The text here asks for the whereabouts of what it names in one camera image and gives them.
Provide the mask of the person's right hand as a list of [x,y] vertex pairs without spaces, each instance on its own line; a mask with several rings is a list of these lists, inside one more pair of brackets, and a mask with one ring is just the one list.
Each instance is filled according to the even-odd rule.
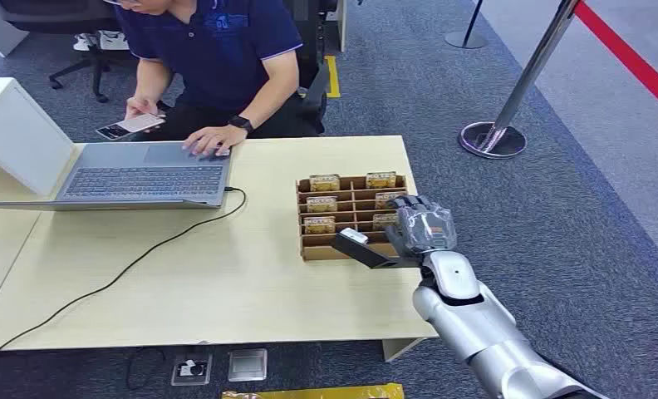
[[149,99],[139,96],[132,96],[126,101],[125,121],[140,115],[151,114],[164,119],[165,113],[161,111],[157,104]]

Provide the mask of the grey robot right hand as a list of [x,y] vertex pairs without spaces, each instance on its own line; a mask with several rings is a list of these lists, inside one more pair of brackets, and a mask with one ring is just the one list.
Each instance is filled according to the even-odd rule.
[[402,258],[419,258],[428,252],[451,250],[457,233],[449,209],[423,195],[400,195],[387,201],[397,221],[385,234]]

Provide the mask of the person's left hand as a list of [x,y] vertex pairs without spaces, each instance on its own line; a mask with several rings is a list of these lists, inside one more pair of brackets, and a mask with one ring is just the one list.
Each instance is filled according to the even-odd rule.
[[243,142],[247,136],[247,131],[237,126],[204,127],[184,140],[182,148],[193,155],[218,155]]

